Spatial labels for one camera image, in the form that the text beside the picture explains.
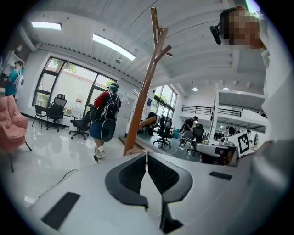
ceiling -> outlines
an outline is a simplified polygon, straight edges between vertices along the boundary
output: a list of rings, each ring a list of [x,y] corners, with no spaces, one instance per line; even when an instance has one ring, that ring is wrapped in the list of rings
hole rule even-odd
[[[141,84],[154,49],[150,8],[156,7],[159,24],[169,28],[164,46],[171,45],[174,56],[158,64],[152,87],[180,84],[188,94],[194,81],[199,87],[219,82],[258,91],[265,77],[260,51],[217,45],[209,30],[233,5],[231,0],[48,0],[26,19],[62,23],[62,31],[30,30],[43,44],[84,54]],[[136,59],[130,61],[93,41],[94,33],[118,43]]]

shorts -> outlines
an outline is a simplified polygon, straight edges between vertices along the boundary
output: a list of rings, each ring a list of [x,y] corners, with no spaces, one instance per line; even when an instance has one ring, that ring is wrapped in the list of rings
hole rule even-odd
[[[103,122],[94,122],[90,128],[90,135],[95,139],[101,140],[101,129]]]

blue headband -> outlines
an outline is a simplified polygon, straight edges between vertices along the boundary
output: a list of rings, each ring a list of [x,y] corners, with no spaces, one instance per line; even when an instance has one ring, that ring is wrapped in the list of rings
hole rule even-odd
[[[114,90],[115,92],[117,92],[119,90],[119,88],[117,86],[109,86],[109,89]]]

ear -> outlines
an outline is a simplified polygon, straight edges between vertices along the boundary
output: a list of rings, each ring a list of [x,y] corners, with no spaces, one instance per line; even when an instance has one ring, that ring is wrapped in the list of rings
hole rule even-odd
[[[245,11],[245,7],[243,6],[236,6],[237,11]]]

sock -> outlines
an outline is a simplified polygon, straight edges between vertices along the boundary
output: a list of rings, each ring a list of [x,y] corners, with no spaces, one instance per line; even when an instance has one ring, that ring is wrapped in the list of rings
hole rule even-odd
[[[102,146],[98,147],[97,149],[98,149],[100,152],[103,152],[103,147],[102,147]]]

